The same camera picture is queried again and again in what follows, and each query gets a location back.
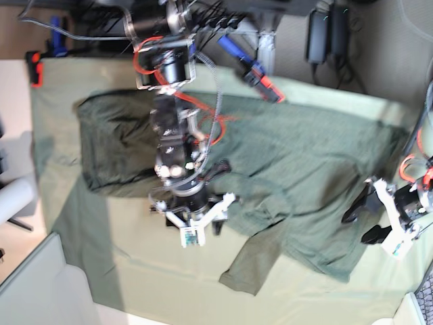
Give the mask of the green T-shirt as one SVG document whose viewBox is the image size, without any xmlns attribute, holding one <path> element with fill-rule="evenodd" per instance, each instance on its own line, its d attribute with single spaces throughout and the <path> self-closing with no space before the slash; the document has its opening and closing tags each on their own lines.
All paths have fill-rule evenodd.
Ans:
<svg viewBox="0 0 433 325">
<path fill-rule="evenodd" d="M 228 95 L 223 109 L 229 129 L 212 148 L 209 162 L 227 159 L 231 172 L 212 189 L 240 197 L 229 208 L 228 224 L 248 240 L 220 283 L 255 295 L 282 255 L 347 283 L 365 251 L 361 236 L 376 218 L 354 225 L 341 219 L 370 175 L 394 175 L 406 130 L 253 97 Z M 78 106 L 82 171 L 90 191 L 140 197 L 159 184 L 152 168 L 153 110 L 151 94 L 142 91 L 111 91 Z"/>
</svg>

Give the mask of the light green table cloth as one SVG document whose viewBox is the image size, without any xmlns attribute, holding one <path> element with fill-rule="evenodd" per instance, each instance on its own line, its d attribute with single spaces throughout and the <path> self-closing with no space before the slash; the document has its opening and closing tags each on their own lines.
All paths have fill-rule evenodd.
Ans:
<svg viewBox="0 0 433 325">
<path fill-rule="evenodd" d="M 418 111 L 396 102 L 276 78 L 282 103 L 311 106 L 390 123 L 411 131 Z M 216 90 L 260 99 L 230 68 L 196 66 L 185 93 L 214 106 Z M 77 108 L 111 91 L 142 91 L 127 60 L 44 61 L 43 85 L 31 91 L 33 154 L 47 229 L 66 262 L 86 275 L 95 302 L 168 324 L 370 324 L 393 316 L 419 286 L 432 261 L 432 233 L 402 260 L 379 245 L 365 251 L 347 283 L 280 256 L 259 292 L 231 290 L 219 279 L 248 240 L 228 222 L 220 236 L 206 230 L 204 246 L 183 248 L 179 231 L 149 210 L 149 196 L 105 196 L 88 189 L 82 171 Z"/>
</svg>

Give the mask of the blue orange clamp centre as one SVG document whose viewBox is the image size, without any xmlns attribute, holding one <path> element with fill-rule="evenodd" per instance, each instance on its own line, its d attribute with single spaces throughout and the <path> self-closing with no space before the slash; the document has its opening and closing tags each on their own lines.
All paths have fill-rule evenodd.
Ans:
<svg viewBox="0 0 433 325">
<path fill-rule="evenodd" d="M 242 80 L 271 103 L 281 103 L 285 95 L 271 82 L 261 64 L 251 58 L 233 39 L 223 35 L 217 43 L 244 68 Z"/>
</svg>

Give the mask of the blue orange clamp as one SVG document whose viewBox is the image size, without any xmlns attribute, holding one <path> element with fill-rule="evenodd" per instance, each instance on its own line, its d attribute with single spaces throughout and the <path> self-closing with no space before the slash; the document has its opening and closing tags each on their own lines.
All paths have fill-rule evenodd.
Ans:
<svg viewBox="0 0 433 325">
<path fill-rule="evenodd" d="M 251 58 L 233 39 L 223 35 L 217 43 L 244 68 L 242 80 L 271 103 L 281 103 L 285 95 L 271 82 L 261 64 Z"/>
<path fill-rule="evenodd" d="M 28 77 L 31 87 L 43 85 L 43 70 L 45 58 L 62 58 L 68 55 L 66 47 L 66 36 L 58 31 L 52 30 L 50 38 L 45 40 L 45 51 L 27 51 L 24 59 L 26 61 Z"/>
</svg>

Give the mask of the white cylinder roll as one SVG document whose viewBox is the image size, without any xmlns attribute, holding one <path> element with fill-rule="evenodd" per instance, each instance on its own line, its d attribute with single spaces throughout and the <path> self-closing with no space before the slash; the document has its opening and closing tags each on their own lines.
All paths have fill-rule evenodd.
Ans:
<svg viewBox="0 0 433 325">
<path fill-rule="evenodd" d="M 32 185 L 23 178 L 16 179 L 1 188 L 1 224 L 6 223 L 19 211 L 27 207 L 35 197 Z"/>
</svg>

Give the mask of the black power adapter left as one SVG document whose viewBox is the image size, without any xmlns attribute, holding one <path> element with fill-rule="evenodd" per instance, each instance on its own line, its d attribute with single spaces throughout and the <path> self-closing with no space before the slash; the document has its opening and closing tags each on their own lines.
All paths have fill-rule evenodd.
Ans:
<svg viewBox="0 0 433 325">
<path fill-rule="evenodd" d="M 309 15 L 306 40 L 306 60 L 310 64 L 323 64 L 327 57 L 328 14 L 315 10 Z"/>
</svg>

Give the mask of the black power adapter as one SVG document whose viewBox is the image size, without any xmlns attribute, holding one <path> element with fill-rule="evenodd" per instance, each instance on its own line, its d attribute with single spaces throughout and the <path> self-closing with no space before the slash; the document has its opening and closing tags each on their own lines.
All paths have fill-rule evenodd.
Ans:
<svg viewBox="0 0 433 325">
<path fill-rule="evenodd" d="M 330 53 L 340 58 L 348 55 L 349 9 L 332 4 L 330 11 Z"/>
<path fill-rule="evenodd" d="M 306 60 L 310 64 L 323 64 L 327 57 L 328 14 L 315 10 L 309 15 L 306 40 Z"/>
</svg>

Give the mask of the black power adapter right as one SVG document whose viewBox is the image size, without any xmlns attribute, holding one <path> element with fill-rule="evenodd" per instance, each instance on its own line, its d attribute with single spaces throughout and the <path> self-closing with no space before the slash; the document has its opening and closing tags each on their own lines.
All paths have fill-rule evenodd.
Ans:
<svg viewBox="0 0 433 325">
<path fill-rule="evenodd" d="M 330 11 L 330 53 L 340 58 L 348 55 L 349 9 L 332 4 Z"/>
</svg>

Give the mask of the blue orange clamp left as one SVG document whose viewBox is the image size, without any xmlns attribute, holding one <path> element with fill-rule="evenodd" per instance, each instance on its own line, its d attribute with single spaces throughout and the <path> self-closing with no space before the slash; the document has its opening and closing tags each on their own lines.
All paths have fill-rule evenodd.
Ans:
<svg viewBox="0 0 433 325">
<path fill-rule="evenodd" d="M 45 40 L 45 51 L 27 51 L 24 59 L 26 61 L 28 77 L 31 87 L 43 85 L 43 70 L 45 58 L 62 58 L 68 55 L 66 47 L 66 36 L 58 31 L 52 30 L 50 38 Z"/>
</svg>

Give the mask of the aluminium frame post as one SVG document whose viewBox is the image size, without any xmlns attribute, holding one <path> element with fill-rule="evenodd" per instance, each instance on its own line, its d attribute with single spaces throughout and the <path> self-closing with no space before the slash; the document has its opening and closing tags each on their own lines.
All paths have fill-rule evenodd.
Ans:
<svg viewBox="0 0 433 325">
<path fill-rule="evenodd" d="M 275 70 L 275 38 L 281 18 L 282 15 L 273 12 L 263 12 L 256 17 L 258 31 L 256 59 L 268 75 L 272 75 Z"/>
</svg>

